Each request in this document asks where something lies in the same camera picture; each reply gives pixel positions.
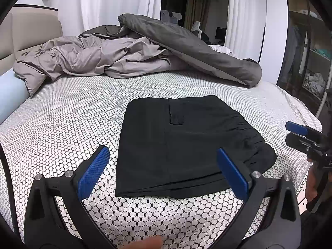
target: black shorts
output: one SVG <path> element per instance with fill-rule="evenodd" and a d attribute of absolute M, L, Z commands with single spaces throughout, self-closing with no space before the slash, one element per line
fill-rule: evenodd
<path fill-rule="evenodd" d="M 225 190 L 218 148 L 261 173 L 277 158 L 264 138 L 214 95 L 135 99 L 122 124 L 115 195 L 179 199 Z"/>

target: light blue pillow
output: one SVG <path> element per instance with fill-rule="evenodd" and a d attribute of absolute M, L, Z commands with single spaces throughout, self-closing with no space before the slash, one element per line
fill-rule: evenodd
<path fill-rule="evenodd" d="M 29 93 L 22 79 L 19 79 L 13 69 L 0 76 L 0 125 L 27 98 Z"/>

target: gray duvet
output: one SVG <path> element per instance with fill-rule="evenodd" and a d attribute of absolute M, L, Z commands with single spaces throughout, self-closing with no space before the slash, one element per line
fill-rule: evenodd
<path fill-rule="evenodd" d="M 121 26 L 100 26 L 84 34 L 52 39 L 22 54 L 13 65 L 30 96 L 48 77 L 65 74 L 130 78 L 190 66 L 248 87 L 262 75 L 259 64 L 212 50 L 190 31 L 145 16 L 123 14 Z"/>

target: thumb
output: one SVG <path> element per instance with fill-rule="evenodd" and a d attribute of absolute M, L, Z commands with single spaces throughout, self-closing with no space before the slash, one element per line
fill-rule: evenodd
<path fill-rule="evenodd" d="M 131 242 L 123 247 L 123 249 L 160 249 L 164 243 L 161 236 L 153 236 L 141 241 Z"/>

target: beige curtain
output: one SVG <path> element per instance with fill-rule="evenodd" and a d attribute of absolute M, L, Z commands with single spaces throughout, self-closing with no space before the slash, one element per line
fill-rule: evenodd
<path fill-rule="evenodd" d="M 187 0 L 184 27 L 191 30 L 195 21 L 200 21 L 200 29 L 204 31 L 210 0 Z"/>

